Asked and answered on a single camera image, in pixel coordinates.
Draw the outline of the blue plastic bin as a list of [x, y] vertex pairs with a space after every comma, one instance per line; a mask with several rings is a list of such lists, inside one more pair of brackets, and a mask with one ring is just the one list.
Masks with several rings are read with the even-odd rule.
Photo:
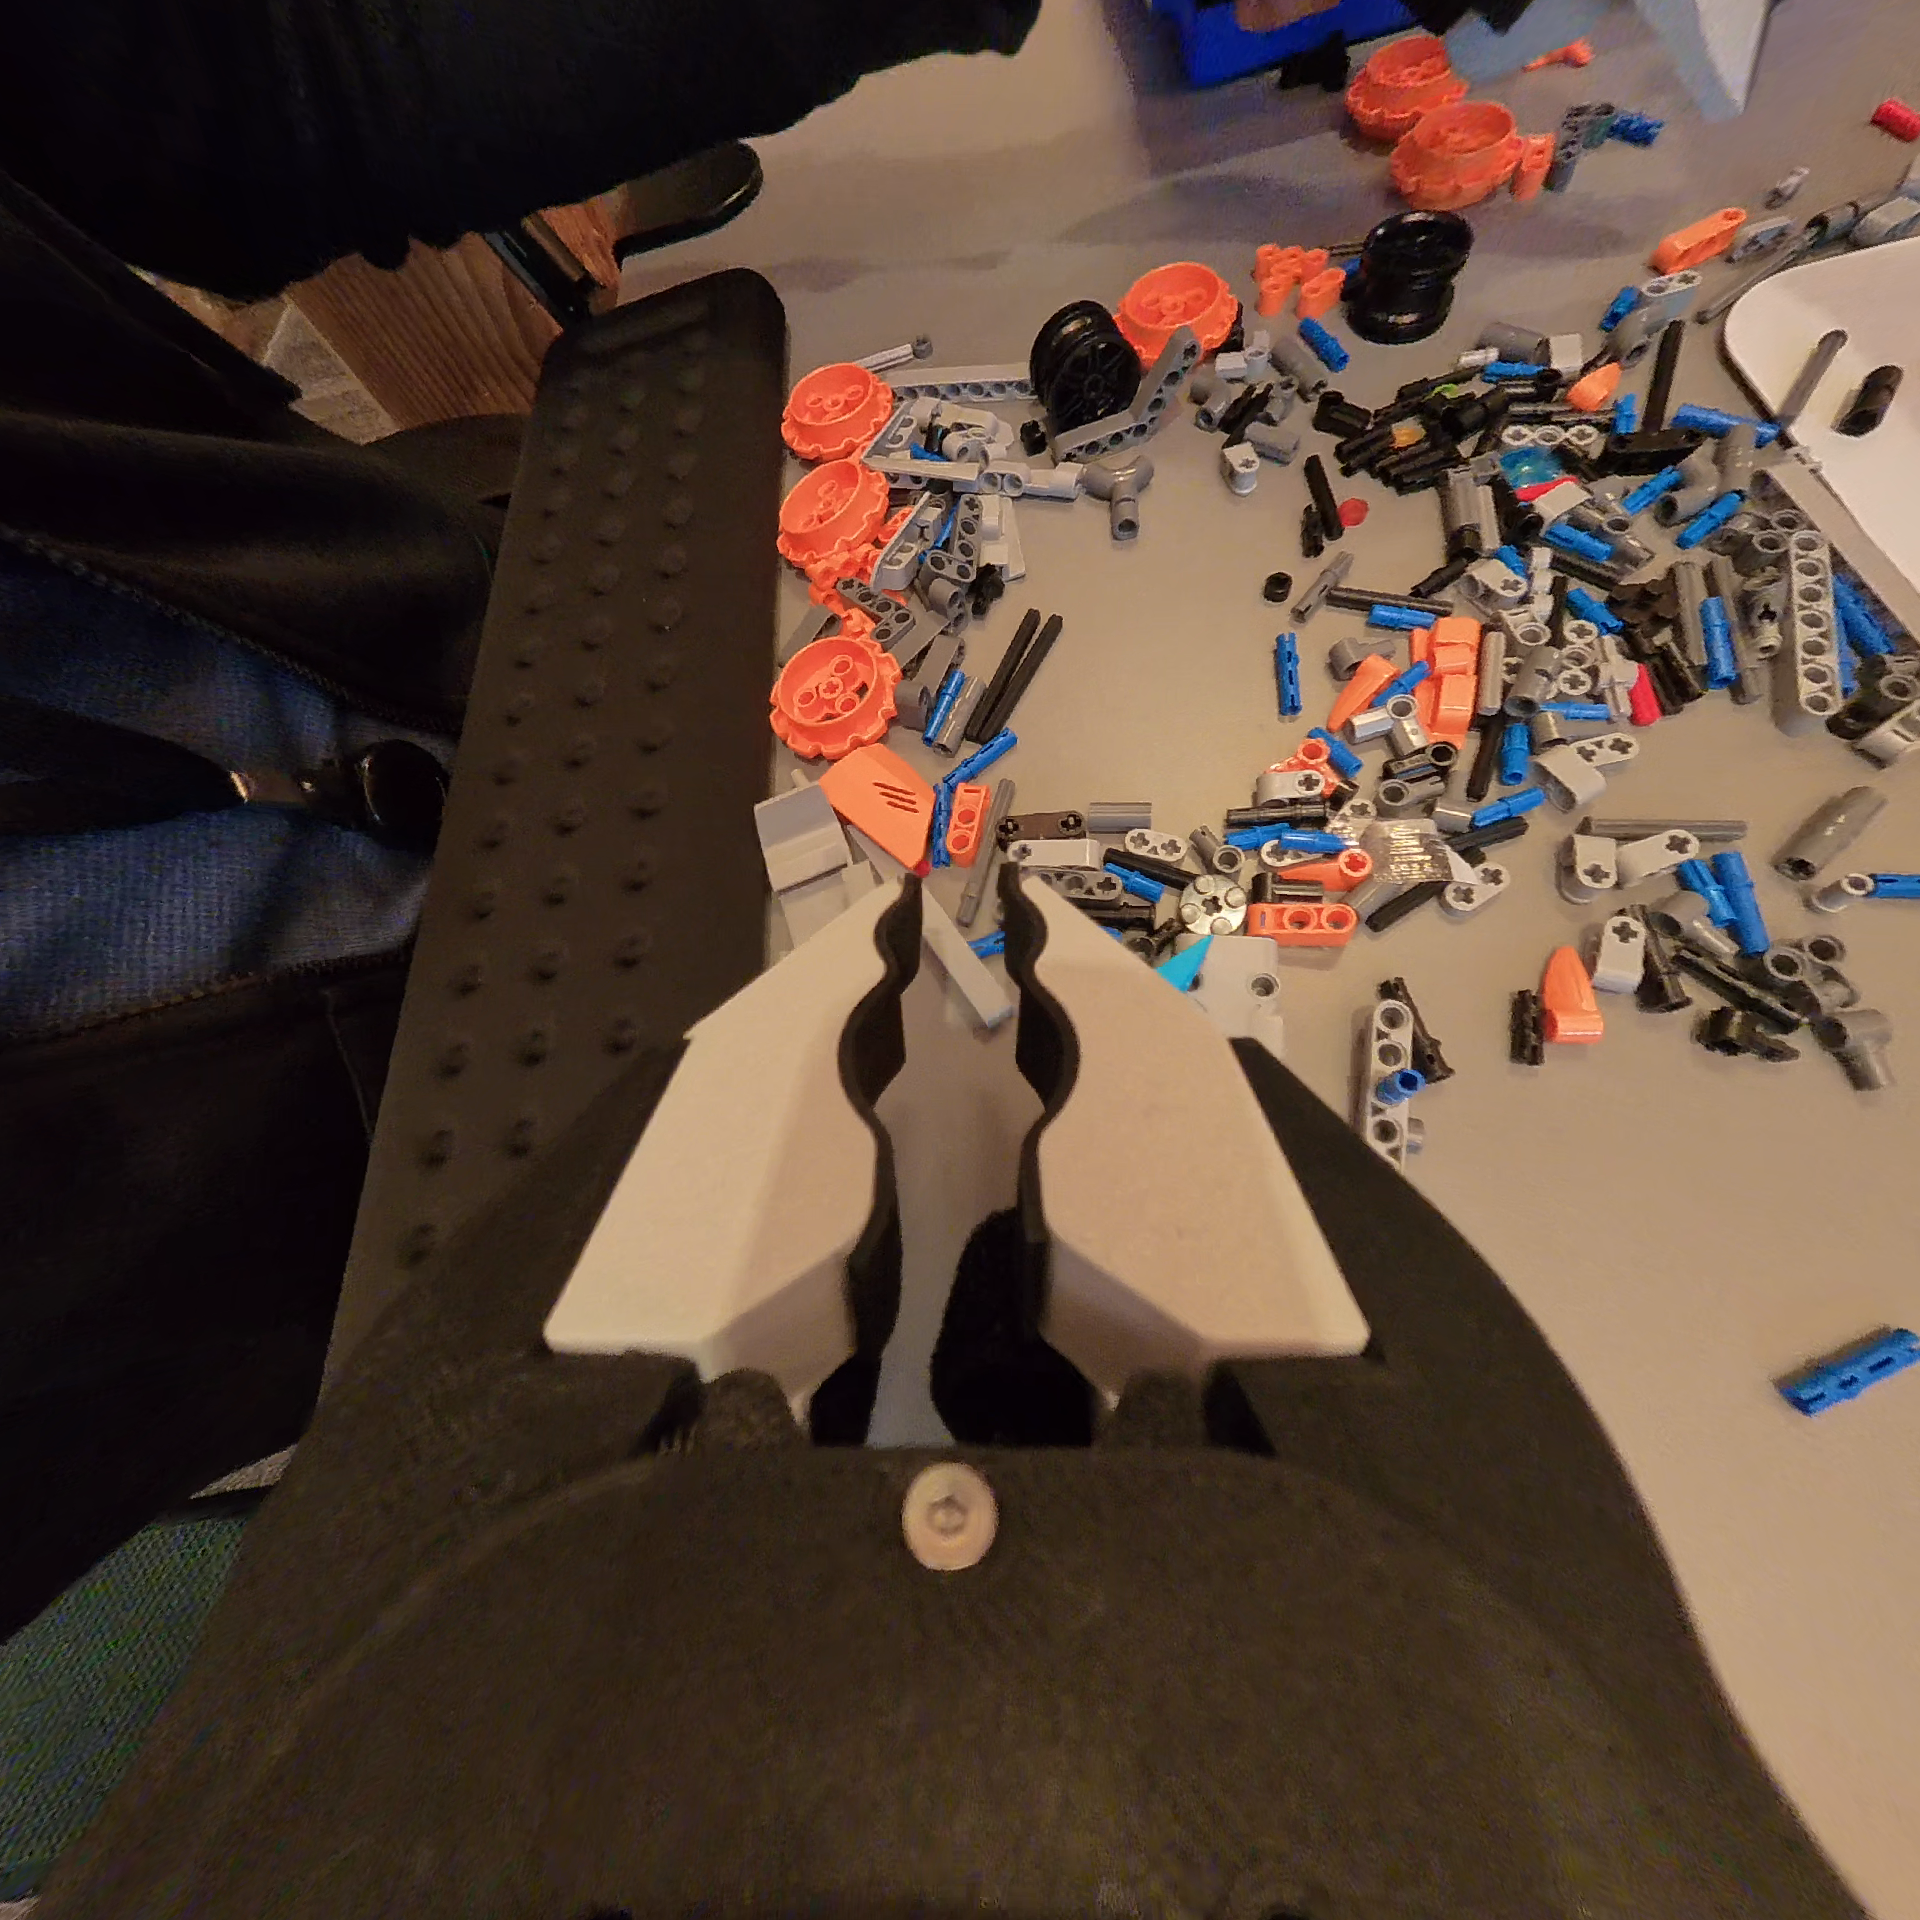
[[1169, 37], [1186, 85], [1196, 89], [1272, 70], [1334, 37], [1354, 46], [1416, 27], [1400, 2], [1315, 4], [1314, 12], [1264, 33], [1244, 31], [1230, 2], [1148, 2], [1146, 10]]

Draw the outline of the black wheel hub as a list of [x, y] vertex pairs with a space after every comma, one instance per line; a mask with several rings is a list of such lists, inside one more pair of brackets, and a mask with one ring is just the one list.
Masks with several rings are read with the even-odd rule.
[[1416, 208], [1372, 229], [1355, 256], [1342, 304], [1355, 337], [1375, 346], [1409, 346], [1447, 320], [1453, 280], [1475, 245], [1455, 211]]

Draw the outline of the wooden panel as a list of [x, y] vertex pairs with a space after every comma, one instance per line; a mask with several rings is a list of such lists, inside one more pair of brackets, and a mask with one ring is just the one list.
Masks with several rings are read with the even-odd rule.
[[414, 247], [397, 271], [349, 256], [285, 296], [156, 288], [298, 390], [296, 411], [352, 443], [442, 421], [527, 415], [561, 325], [480, 236]]

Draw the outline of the orange curved shell piece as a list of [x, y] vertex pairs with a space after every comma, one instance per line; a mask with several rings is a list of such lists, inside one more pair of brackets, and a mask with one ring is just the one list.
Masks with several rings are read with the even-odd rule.
[[905, 870], [924, 870], [937, 797], [895, 752], [858, 747], [828, 766], [817, 790], [847, 828]]

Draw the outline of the person's left forearm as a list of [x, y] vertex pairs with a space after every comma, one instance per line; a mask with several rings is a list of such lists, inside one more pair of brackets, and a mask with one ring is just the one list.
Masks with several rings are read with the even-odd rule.
[[998, 2], [45, 2], [2, 9], [3, 224], [260, 299], [784, 133]]

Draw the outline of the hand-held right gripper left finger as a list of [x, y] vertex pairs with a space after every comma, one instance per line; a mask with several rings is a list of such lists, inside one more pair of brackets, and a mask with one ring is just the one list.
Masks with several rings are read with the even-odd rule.
[[864, 894], [686, 1032], [542, 1328], [556, 1355], [757, 1372], [817, 1442], [868, 1438], [899, 1315], [875, 1107], [903, 1065], [920, 882]]

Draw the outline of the white book stand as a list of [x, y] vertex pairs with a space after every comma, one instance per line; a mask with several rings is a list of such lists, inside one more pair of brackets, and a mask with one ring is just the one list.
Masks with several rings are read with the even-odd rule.
[[[1670, 185], [1653, 232], [1738, 206], [1751, 224], [1795, 168], [1805, 180], [1770, 211], [1788, 236], [1746, 262], [1705, 266], [1697, 310], [1713, 315], [1732, 371], [1765, 406], [1788, 400], [1828, 333], [1843, 345], [1788, 439], [1836, 501], [1839, 530], [1866, 540], [1869, 585], [1915, 612], [1915, 143], [1869, 124], [1885, 98], [1915, 106], [1915, 4], [1636, 4], [1668, 57], [1682, 109], [1652, 152]], [[1902, 366], [1884, 425], [1833, 432], [1866, 373]]]

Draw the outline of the black chair frame bar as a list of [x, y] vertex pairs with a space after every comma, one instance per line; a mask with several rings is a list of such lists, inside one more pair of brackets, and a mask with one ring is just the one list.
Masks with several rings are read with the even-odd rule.
[[488, 248], [561, 328], [586, 325], [604, 288], [552, 223], [530, 212], [481, 234]]

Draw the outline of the orange gear wheel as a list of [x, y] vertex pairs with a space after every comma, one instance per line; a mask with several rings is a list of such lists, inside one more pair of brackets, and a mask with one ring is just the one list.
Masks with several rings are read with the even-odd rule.
[[1429, 110], [1395, 144], [1387, 174], [1416, 211], [1461, 212], [1498, 190], [1533, 198], [1557, 149], [1554, 134], [1526, 134], [1498, 102], [1461, 100]]
[[889, 479], [861, 458], [826, 461], [808, 471], [780, 502], [777, 554], [814, 571], [872, 544], [889, 501]]
[[1367, 140], [1395, 143], [1426, 117], [1461, 102], [1469, 85], [1453, 70], [1447, 46], [1432, 34], [1375, 49], [1354, 73], [1343, 102]]
[[1116, 328], [1143, 369], [1162, 356], [1181, 327], [1194, 335], [1203, 356], [1212, 354], [1233, 333], [1238, 315], [1235, 288], [1198, 260], [1148, 271], [1114, 308]]
[[801, 761], [880, 744], [898, 718], [899, 661], [869, 637], [819, 637], [780, 668], [770, 728]]
[[780, 439], [808, 465], [861, 456], [898, 411], [893, 386], [861, 362], [822, 364], [792, 386]]

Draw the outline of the pile of small building pieces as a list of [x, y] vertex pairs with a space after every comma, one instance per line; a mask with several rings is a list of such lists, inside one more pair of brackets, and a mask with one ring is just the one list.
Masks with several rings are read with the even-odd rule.
[[[1310, 54], [1328, 59], [1326, 85], [1346, 95], [1355, 70], [1342, 40]], [[1141, 364], [1126, 415], [1053, 436], [1030, 380], [1033, 343], [981, 366], [931, 364], [926, 339], [823, 362], [861, 364], [895, 395], [892, 419], [854, 456], [886, 476], [888, 504], [875, 539], [845, 558], [814, 571], [780, 558], [808, 604], [775, 680], [828, 637], [889, 653], [899, 682], [880, 744], [931, 785], [934, 813], [920, 872], [840, 821], [850, 864], [772, 893], [792, 948], [899, 874], [968, 872], [949, 921], [924, 904], [924, 936], [970, 997], [971, 1020], [989, 1028], [1009, 1014], [986, 972], [1004, 935], [966, 931], [996, 864], [1077, 906], [1126, 950], [1163, 959], [1163, 972], [1176, 954], [1235, 936], [1266, 943], [1279, 964], [1291, 950], [1347, 948], [1359, 927], [1397, 924], [1428, 901], [1474, 914], [1510, 879], [1488, 847], [1520, 836], [1544, 805], [1595, 805], [1638, 757], [1640, 730], [1713, 693], [1756, 702], [1778, 687], [1795, 702], [1786, 730], [1877, 727], [1876, 706], [1857, 722], [1845, 702], [1850, 648], [1876, 675], [1909, 670], [1909, 646], [1876, 629], [1855, 585], [1842, 582], [1833, 607], [1821, 540], [1778, 537], [1768, 519], [1763, 463], [1843, 335], [1813, 351], [1760, 423], [1693, 404], [1666, 417], [1688, 328], [1715, 317], [1700, 310], [1707, 265], [1743, 265], [1782, 243], [1788, 223], [1770, 212], [1805, 172], [1768, 193], [1758, 223], [1722, 205], [1678, 224], [1595, 320], [1539, 328], [1488, 315], [1446, 364], [1367, 404], [1342, 390], [1354, 346], [1428, 349], [1452, 325], [1474, 252], [1434, 337], [1377, 346], [1349, 328], [1342, 295], [1366, 236], [1416, 208], [1387, 172], [1400, 140], [1357, 133], [1343, 95], [1342, 152], [1369, 168], [1364, 208], [1380, 223], [1320, 247], [1320, 227], [1347, 214], [1308, 208], [1296, 185], [1279, 212], [1260, 217], [1262, 229], [1291, 230], [1260, 232], [1244, 273], [1178, 259], [1233, 288], [1238, 320], [1205, 354], [1176, 328]], [[1463, 100], [1496, 102], [1469, 83]], [[1555, 198], [1587, 152], [1653, 149], [1664, 133], [1658, 117], [1606, 98], [1569, 102], [1550, 131], [1515, 124], [1555, 138], [1546, 183], [1530, 200], [1500, 189], [1457, 211], [1472, 229], [1491, 206]], [[1077, 301], [1114, 317], [1122, 299]], [[1257, 493], [1266, 466], [1298, 476], [1308, 580], [1277, 571], [1260, 591], [1283, 614], [1267, 710], [1298, 738], [1260, 763], [1248, 807], [1190, 835], [1153, 832], [1150, 808], [1099, 797], [1060, 818], [1019, 814], [1014, 786], [993, 774], [1017, 750], [1019, 700], [1062, 633], [1055, 608], [1030, 608], [993, 661], [980, 654], [981, 625], [1025, 577], [1019, 510], [1097, 502], [1116, 549], [1137, 540], [1140, 494], [1176, 421], [1205, 434], [1235, 498]], [[1526, 444], [1554, 449], [1568, 471], [1533, 498], [1515, 496], [1500, 469], [1504, 449]]]

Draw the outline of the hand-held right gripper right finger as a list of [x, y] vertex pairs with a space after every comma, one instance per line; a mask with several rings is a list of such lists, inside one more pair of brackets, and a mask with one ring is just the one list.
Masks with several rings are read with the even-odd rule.
[[1357, 1356], [1367, 1322], [1250, 1068], [1277, 1068], [1279, 964], [1224, 936], [1157, 972], [1045, 885], [1000, 877], [1024, 1315], [1103, 1406], [1228, 1360]]

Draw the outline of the dark grey tube piece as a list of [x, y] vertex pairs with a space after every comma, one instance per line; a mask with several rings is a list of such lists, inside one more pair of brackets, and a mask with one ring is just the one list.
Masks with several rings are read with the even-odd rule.
[[1772, 870], [1794, 885], [1815, 880], [1848, 855], [1885, 805], [1884, 790], [1866, 782], [1828, 797], [1788, 835], [1770, 862]]

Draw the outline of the cluster of grey black connectors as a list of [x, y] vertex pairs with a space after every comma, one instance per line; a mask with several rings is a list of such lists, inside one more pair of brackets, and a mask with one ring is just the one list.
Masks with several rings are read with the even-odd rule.
[[1719, 1058], [1792, 1065], [1829, 1060], [1855, 1092], [1896, 1084], [1896, 1026], [1867, 1001], [1848, 945], [1828, 931], [1740, 948], [1743, 924], [1715, 921], [1710, 894], [1622, 906], [1548, 948], [1536, 976], [1506, 1001], [1504, 1056], [1537, 1071], [1560, 1048], [1603, 1041], [1628, 1003], [1685, 1017], [1693, 1046]]

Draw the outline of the black perforated edge pad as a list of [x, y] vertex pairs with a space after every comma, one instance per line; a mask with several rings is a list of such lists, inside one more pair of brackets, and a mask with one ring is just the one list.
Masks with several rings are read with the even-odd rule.
[[763, 953], [788, 325], [732, 269], [548, 352], [328, 1356]]

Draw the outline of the grey curved panel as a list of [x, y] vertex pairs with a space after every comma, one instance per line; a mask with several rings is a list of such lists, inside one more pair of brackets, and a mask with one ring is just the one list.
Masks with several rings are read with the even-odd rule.
[[837, 877], [851, 864], [842, 817], [816, 780], [799, 780], [757, 803], [751, 821], [775, 897]]

